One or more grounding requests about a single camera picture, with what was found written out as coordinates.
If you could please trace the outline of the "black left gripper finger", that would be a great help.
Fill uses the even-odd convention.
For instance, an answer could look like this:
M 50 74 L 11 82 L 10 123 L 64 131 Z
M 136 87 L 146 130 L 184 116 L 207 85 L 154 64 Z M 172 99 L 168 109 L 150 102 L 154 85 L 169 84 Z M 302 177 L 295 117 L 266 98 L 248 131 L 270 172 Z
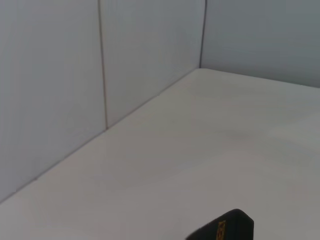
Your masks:
M 253 240 L 254 221 L 236 208 L 200 227 L 186 240 Z

